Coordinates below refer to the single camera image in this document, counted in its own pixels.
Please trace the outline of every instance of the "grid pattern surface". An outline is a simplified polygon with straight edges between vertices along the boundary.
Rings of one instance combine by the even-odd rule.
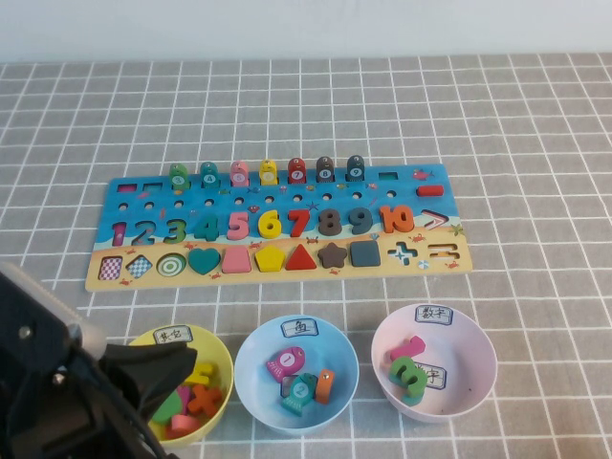
[[[232,396],[188,458],[612,457],[612,54],[0,64],[0,259],[127,342],[169,322],[235,356],[258,324],[326,318],[361,362],[329,428],[287,439]],[[242,159],[361,154],[448,168],[468,275],[88,294],[107,182]],[[448,304],[491,337],[493,393],[442,425],[401,416],[369,346],[389,312]]]

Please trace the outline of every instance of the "bowl label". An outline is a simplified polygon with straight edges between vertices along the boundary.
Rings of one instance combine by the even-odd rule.
[[[175,341],[193,341],[191,329],[186,325],[172,325],[169,327],[160,328],[153,332],[153,338],[158,344]]]
[[[427,374],[427,387],[442,390],[447,386],[447,370],[441,366],[427,365],[426,363],[414,362],[417,368],[421,368]]]
[[[313,318],[299,318],[297,320],[287,320],[280,325],[285,338],[318,335],[317,322]]]
[[[424,304],[417,308],[414,321],[450,325],[452,323],[452,309],[434,304]]]

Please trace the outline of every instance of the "red triangle piece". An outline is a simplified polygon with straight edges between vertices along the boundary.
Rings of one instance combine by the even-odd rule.
[[[301,244],[295,248],[294,253],[289,257],[285,265],[287,271],[314,270],[316,268],[317,263],[315,263],[313,257],[310,256],[306,248]]]

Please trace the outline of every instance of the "black device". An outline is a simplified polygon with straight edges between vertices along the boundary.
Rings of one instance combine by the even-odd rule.
[[[195,359],[184,342],[107,345],[96,327],[0,263],[0,457],[178,459],[146,423]]]

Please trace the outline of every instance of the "orange number 10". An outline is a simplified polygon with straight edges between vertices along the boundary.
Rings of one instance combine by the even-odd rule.
[[[412,209],[408,206],[396,206],[393,210],[389,206],[379,209],[384,225],[384,232],[393,232],[393,229],[401,232],[414,230],[414,218]]]

